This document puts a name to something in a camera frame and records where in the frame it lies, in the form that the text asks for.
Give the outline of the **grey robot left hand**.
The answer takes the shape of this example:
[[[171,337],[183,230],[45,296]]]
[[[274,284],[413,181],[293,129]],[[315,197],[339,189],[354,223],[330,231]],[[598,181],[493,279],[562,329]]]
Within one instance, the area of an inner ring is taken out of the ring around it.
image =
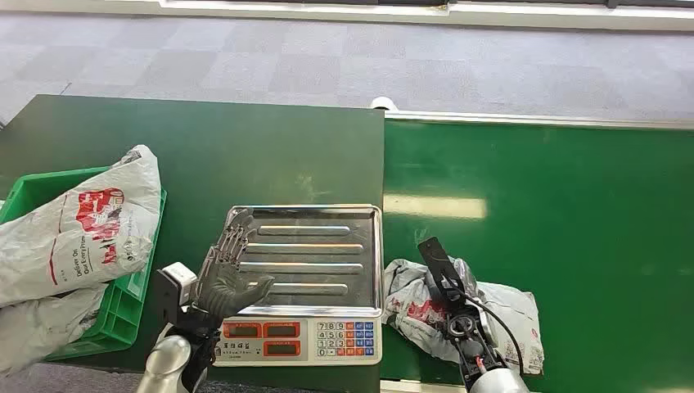
[[[218,241],[205,257],[198,275],[193,305],[219,319],[230,318],[263,300],[275,278],[261,275],[251,284],[240,274],[240,258],[257,230],[253,209],[233,207],[228,211]]]

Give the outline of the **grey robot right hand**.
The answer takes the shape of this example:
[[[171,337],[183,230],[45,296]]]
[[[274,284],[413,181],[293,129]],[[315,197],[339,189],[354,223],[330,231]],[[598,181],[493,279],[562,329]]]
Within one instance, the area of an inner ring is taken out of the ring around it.
[[[478,286],[475,276],[465,260],[448,257],[450,267],[443,268],[442,260],[426,262],[429,273],[426,275],[426,285],[430,297],[438,306],[442,306],[450,314],[461,312],[465,306],[471,306],[468,299],[461,294],[478,298]]]

